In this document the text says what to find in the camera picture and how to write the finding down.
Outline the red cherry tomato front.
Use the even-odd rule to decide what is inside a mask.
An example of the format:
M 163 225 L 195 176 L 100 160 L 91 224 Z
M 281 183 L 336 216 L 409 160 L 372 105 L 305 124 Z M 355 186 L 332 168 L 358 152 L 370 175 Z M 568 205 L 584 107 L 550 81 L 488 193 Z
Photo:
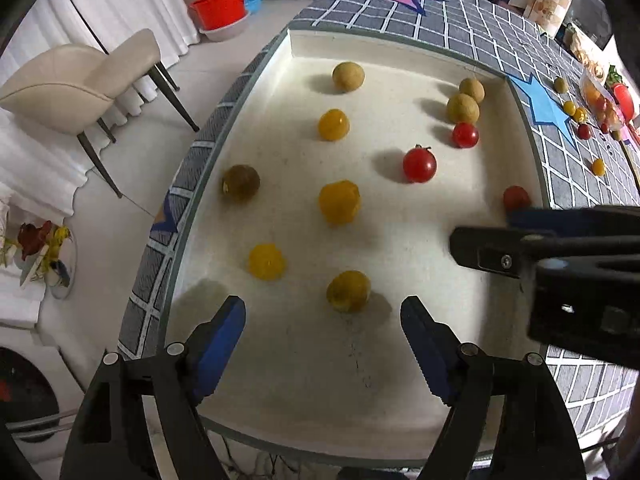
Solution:
M 532 206 L 532 199 L 525 188 L 512 185 L 506 188 L 502 194 L 504 210 L 507 214 L 513 211 L 527 209 Z

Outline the yellow cherry tomato left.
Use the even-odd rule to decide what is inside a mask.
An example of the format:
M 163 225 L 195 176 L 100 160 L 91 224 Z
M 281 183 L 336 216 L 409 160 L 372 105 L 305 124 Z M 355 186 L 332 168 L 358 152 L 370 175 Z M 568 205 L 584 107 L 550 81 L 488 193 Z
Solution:
M 573 116 L 577 110 L 577 106 L 572 101 L 565 101 L 563 103 L 563 110 L 568 116 Z

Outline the blue plastic basin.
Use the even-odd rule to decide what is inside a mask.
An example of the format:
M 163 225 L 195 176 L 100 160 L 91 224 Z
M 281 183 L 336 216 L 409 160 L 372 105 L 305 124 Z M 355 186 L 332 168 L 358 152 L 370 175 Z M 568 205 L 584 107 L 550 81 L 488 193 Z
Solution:
M 262 0 L 244 0 L 244 4 L 249 14 L 255 14 L 262 8 Z

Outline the clear glass fruit bowl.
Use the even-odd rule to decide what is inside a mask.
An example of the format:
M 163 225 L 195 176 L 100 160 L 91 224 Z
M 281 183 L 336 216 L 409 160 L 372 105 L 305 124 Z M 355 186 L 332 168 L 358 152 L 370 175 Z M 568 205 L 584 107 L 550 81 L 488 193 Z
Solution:
M 585 68 L 580 76 L 579 91 L 598 127 L 606 125 L 608 132 L 620 131 L 623 128 L 624 115 L 608 90 L 588 68 Z

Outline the grey checkered tablecloth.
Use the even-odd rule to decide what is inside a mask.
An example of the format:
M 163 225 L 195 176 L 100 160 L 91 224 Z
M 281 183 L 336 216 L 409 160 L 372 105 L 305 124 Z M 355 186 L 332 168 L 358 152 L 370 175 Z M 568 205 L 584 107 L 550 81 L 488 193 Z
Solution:
M 206 422 L 322 453 L 423 454 L 446 418 L 399 322 L 418 296 L 491 354 L 522 356 L 516 281 L 462 268 L 459 224 L 536 205 L 638 202 L 622 150 L 530 117 L 513 78 L 576 81 L 533 27 L 477 0 L 316 0 L 217 103 L 166 195 L 119 350 L 183 340 L 224 298 L 247 321 Z

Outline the tan longan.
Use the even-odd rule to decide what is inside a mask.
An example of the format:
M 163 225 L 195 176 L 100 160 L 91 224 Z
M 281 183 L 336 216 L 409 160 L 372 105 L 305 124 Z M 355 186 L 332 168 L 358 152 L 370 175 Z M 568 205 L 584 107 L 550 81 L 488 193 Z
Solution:
M 464 93 L 456 93 L 448 100 L 446 113 L 452 124 L 466 122 L 475 125 L 480 119 L 480 107 L 477 102 L 472 96 Z
M 568 82 L 564 77 L 556 77 L 553 81 L 553 89 L 556 93 L 567 94 Z
M 341 62 L 334 67 L 332 81 L 335 88 L 341 92 L 352 92 L 364 83 L 366 74 L 363 68 L 355 62 Z

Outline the white square tray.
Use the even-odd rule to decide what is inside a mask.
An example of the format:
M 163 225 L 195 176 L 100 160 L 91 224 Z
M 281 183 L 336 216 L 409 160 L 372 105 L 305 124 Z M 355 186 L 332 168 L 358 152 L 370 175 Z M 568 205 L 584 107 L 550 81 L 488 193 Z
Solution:
M 341 92 L 334 67 L 362 86 Z M 452 124 L 456 93 L 475 125 Z M 256 448 L 331 463 L 420 464 L 448 410 L 431 394 L 401 329 L 418 296 L 459 339 L 521 358 L 526 307 L 517 281 L 462 268 L 457 226 L 503 226 L 502 194 L 544 203 L 523 107 L 506 77 L 432 50 L 344 32 L 290 30 L 242 99 L 196 208 L 165 338 L 183 340 L 231 295 L 246 324 L 205 425 Z M 437 171 L 409 182 L 405 154 L 430 148 Z M 321 189 L 349 180 L 361 206 L 329 226 Z

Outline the red cherry tomato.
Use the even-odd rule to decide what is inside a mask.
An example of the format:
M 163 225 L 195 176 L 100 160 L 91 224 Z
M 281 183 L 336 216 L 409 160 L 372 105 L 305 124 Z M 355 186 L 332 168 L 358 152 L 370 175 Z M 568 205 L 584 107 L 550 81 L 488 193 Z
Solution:
M 591 138 L 591 129 L 588 124 L 580 124 L 577 129 L 577 135 L 580 140 L 589 140 Z
M 527 209 L 532 206 L 532 199 L 525 188 L 512 185 L 506 188 L 502 194 L 504 210 L 507 214 L 513 211 Z

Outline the patterned paper bag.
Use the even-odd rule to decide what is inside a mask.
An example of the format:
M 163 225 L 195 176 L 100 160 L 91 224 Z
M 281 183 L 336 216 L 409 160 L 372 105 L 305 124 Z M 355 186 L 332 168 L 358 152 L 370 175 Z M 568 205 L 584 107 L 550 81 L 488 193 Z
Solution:
M 573 0 L 527 0 L 524 18 L 536 24 L 548 36 L 559 31 Z

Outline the red plastic basin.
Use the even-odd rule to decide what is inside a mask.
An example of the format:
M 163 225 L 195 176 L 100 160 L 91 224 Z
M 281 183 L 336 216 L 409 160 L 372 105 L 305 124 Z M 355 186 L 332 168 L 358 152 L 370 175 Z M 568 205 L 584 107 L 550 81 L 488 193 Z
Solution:
M 195 12 L 203 30 L 232 25 L 246 15 L 244 0 L 195 0 L 189 8 Z

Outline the red cherry tomato by star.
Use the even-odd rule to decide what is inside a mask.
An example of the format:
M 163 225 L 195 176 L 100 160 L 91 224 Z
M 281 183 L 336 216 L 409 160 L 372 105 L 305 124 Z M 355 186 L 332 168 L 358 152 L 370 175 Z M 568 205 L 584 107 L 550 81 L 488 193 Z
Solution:
M 580 124 L 577 129 L 577 135 L 580 140 L 589 140 L 591 138 L 591 129 L 588 124 Z

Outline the beige chair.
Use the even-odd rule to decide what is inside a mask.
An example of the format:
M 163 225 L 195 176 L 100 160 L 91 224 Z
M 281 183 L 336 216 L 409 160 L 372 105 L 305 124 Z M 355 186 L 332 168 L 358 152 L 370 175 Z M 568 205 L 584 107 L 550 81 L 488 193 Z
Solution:
M 111 53 L 86 44 L 62 44 L 37 55 L 3 84 L 1 107 L 77 138 L 103 180 L 122 197 L 86 130 L 102 125 L 102 116 L 116 99 L 144 76 L 151 78 L 193 131 L 200 130 L 176 97 L 178 86 L 163 66 L 160 47 L 148 28 L 135 32 Z

